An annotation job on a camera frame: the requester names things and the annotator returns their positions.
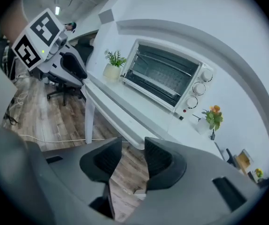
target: potted plant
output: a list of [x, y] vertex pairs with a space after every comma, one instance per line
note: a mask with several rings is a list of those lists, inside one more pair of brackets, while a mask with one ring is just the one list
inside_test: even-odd
[[197, 125], [197, 131], [200, 134], [204, 134], [206, 131], [212, 129], [216, 131], [220, 128], [221, 122], [223, 122], [223, 116], [218, 105], [210, 107], [209, 111], [205, 110], [202, 113], [206, 115], [206, 118], [202, 118]]
[[106, 65], [103, 75], [110, 79], [118, 79], [121, 73], [121, 67], [125, 64], [126, 59], [121, 57], [120, 51], [110, 52], [108, 49], [104, 52], [105, 58], [109, 59], [109, 63]]

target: curved white wall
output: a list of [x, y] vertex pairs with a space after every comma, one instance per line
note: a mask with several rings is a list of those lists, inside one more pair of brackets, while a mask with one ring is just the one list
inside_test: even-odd
[[[118, 2], [113, 12], [121, 7]], [[102, 73], [106, 48], [121, 49], [127, 57], [126, 48], [139, 36], [170, 42], [174, 36], [175, 43], [199, 49], [200, 56], [218, 66], [216, 81], [202, 101], [202, 108], [218, 104], [224, 112], [216, 141], [234, 154], [247, 149], [254, 160], [251, 168], [269, 174], [269, 24], [262, 14], [249, 0], [123, 0], [122, 6], [125, 12], [101, 26], [88, 69]], [[116, 22], [125, 28], [118, 30]], [[196, 43], [187, 42], [190, 38]]]

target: oven door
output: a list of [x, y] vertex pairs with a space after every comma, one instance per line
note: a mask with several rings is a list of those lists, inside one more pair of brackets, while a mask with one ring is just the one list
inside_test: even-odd
[[134, 59], [124, 76], [172, 107], [186, 92], [199, 65], [162, 49], [139, 44]]

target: desk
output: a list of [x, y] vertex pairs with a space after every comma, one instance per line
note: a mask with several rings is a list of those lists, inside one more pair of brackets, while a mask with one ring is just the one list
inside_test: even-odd
[[223, 159], [215, 143], [201, 136], [190, 121], [181, 121], [173, 113], [144, 97], [120, 81], [88, 72], [82, 88], [86, 96], [85, 137], [92, 142], [95, 107], [112, 126], [137, 149], [143, 150], [146, 136], [169, 140], [210, 152]]

